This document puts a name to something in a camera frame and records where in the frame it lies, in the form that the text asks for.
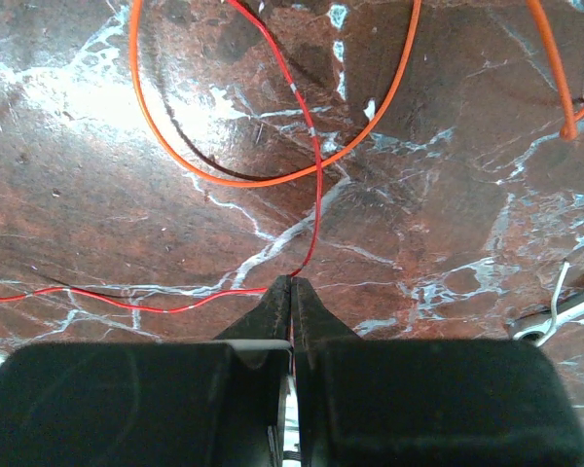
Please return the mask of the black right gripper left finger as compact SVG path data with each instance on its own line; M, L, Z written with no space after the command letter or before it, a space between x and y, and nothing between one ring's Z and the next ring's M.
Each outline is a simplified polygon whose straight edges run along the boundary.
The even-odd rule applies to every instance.
M214 340L46 342L0 365L0 466L278 466L291 280Z

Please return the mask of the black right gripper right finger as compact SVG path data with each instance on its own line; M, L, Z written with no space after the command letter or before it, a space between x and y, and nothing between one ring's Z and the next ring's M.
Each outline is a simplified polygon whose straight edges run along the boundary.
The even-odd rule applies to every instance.
M291 282L306 466L584 466L584 431L529 342L365 340Z

